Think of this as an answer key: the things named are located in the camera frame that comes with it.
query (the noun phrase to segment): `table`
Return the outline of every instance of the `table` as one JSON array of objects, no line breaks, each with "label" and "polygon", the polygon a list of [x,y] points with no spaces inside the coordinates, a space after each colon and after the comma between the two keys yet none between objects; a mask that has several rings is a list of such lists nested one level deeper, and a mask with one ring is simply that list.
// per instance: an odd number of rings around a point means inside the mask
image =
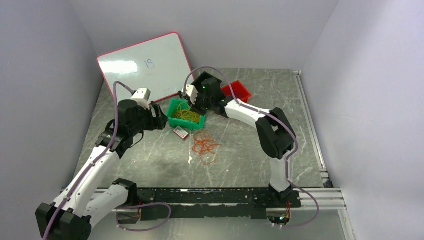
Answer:
[{"label": "table", "polygon": [[[307,117],[306,101],[301,86],[291,70],[221,69],[228,79],[239,80],[252,94],[248,103],[259,108],[283,109],[299,141],[299,151],[291,158],[290,171],[300,187],[322,188],[319,149]],[[206,71],[223,80],[217,72]],[[169,100],[160,102],[166,113]],[[98,136],[114,118],[114,103],[108,86],[103,84],[91,124],[76,167],[75,175],[89,158]],[[222,188],[266,187],[271,179],[270,159],[262,151],[256,129],[243,122],[208,112],[205,129],[221,146],[218,160],[201,163],[191,150],[193,133],[185,141],[167,125],[164,130],[146,131],[138,145],[127,150],[122,159],[106,175],[100,188],[108,188],[118,178],[152,188]]]}]

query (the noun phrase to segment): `small red and white box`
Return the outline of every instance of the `small red and white box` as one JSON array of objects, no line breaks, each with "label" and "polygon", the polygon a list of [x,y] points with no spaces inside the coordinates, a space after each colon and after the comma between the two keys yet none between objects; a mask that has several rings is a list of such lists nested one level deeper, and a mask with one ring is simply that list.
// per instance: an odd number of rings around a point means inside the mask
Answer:
[{"label": "small red and white box", "polygon": [[174,133],[176,133],[180,138],[182,138],[183,140],[185,140],[188,136],[189,133],[186,132],[182,127],[180,126],[176,126],[176,128],[173,130]]}]

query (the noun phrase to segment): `red plastic basket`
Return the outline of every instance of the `red plastic basket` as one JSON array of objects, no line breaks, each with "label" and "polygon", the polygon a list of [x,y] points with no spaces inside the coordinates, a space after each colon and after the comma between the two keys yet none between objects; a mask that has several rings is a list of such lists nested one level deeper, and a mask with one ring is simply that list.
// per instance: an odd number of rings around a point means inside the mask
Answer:
[{"label": "red plastic basket", "polygon": [[[242,100],[245,103],[248,103],[249,98],[252,96],[251,93],[243,86],[243,84],[237,80],[231,83],[232,90],[234,91],[235,96]],[[221,88],[225,96],[231,95],[230,86],[226,85]]]}]

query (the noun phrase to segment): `orange string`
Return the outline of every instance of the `orange string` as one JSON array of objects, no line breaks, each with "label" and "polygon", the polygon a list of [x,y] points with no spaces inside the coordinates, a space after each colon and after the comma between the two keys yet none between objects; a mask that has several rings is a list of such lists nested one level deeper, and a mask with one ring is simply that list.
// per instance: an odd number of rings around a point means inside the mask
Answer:
[{"label": "orange string", "polygon": [[[207,131],[199,130],[194,134],[194,145],[192,150],[193,152],[196,152],[199,155],[200,161],[204,165],[209,165],[218,160],[218,154],[213,152],[213,150],[220,145],[221,144],[217,143],[217,141],[213,139]],[[214,155],[213,160],[211,162],[205,162],[202,158],[203,155],[206,155],[208,153]]]}]

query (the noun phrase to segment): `whiteboard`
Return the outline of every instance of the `whiteboard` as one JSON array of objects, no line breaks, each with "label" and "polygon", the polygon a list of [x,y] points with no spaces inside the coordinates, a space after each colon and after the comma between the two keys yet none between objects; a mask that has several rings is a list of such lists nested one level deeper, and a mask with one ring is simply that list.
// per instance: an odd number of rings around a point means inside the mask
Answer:
[{"label": "whiteboard", "polygon": [[[120,81],[133,90],[148,88],[150,101],[157,101],[183,89],[192,71],[180,36],[171,32],[139,42],[97,58],[110,93],[114,82]],[[118,102],[130,99],[131,94],[116,86]]]}]

